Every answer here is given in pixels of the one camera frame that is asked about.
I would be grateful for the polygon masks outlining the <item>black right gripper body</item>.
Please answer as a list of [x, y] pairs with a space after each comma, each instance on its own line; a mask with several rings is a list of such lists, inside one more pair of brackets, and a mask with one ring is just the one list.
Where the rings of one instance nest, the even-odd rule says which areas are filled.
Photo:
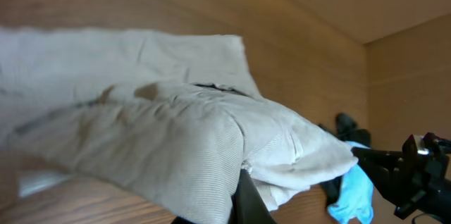
[[429, 132], [410, 135], [401, 151], [353, 147], [360, 168], [381, 196], [395, 205], [404, 220], [420, 210], [441, 223], [450, 222], [450, 140]]

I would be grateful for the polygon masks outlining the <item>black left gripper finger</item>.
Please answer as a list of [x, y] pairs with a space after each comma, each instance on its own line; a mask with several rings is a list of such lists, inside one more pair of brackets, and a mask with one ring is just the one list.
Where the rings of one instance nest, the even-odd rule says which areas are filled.
[[274, 223], [245, 169], [203, 168], [186, 176], [174, 223]]

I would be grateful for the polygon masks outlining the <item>beige cotton shorts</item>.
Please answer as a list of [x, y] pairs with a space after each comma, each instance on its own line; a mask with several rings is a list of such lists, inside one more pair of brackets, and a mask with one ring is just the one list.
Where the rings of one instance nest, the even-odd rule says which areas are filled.
[[241, 170], [266, 208], [357, 164], [348, 144], [265, 99], [236, 35], [1, 30], [1, 148], [226, 223]]

